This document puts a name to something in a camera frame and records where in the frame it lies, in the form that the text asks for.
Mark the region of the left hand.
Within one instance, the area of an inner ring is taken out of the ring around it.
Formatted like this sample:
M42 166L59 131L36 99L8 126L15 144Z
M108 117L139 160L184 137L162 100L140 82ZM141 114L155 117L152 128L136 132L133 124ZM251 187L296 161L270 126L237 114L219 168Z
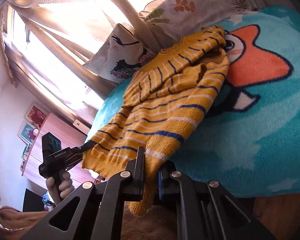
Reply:
M58 205L75 190L70 173L67 171L63 173L63 181L59 185L56 184L53 177L50 177L46 180L46 187L55 205Z

